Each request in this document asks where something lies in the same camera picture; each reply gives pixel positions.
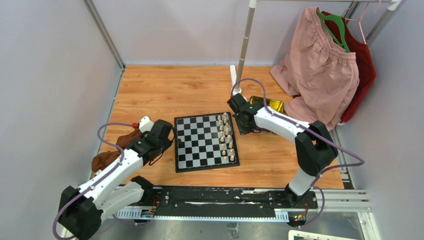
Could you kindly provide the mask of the black white chess board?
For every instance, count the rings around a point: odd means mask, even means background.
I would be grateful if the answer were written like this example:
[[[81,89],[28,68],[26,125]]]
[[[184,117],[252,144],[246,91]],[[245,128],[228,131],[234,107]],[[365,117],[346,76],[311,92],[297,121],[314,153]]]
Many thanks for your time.
[[[223,121],[227,113],[228,121]],[[174,118],[176,128],[175,171],[177,173],[238,167],[240,158],[236,144],[235,128],[230,112]],[[230,161],[229,150],[234,150],[235,161]],[[223,162],[222,151],[228,162]]]

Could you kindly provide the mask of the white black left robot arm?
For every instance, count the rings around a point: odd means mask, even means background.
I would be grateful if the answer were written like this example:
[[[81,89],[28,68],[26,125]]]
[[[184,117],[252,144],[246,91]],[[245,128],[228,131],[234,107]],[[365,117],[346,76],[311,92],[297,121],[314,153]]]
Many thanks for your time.
[[[124,186],[119,185],[132,173],[145,165],[152,166],[169,149],[177,136],[175,127],[162,119],[155,122],[144,116],[134,125],[141,134],[126,148],[119,145],[118,157],[94,178],[79,187],[68,186],[61,193],[58,213],[52,223],[52,233],[57,240],[63,239],[57,232],[62,225],[72,235],[70,239],[90,239],[102,223],[124,207],[138,203],[142,207],[154,204],[154,185],[136,176]]]

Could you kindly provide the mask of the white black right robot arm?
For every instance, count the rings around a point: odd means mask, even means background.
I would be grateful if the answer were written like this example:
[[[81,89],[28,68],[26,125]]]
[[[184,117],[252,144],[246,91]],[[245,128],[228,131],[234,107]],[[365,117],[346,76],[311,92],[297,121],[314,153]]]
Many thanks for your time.
[[[301,207],[321,172],[339,155],[326,126],[320,121],[309,123],[291,118],[264,101],[251,104],[240,93],[231,96],[227,104],[242,134],[268,130],[294,144],[299,169],[284,192],[290,208]]]

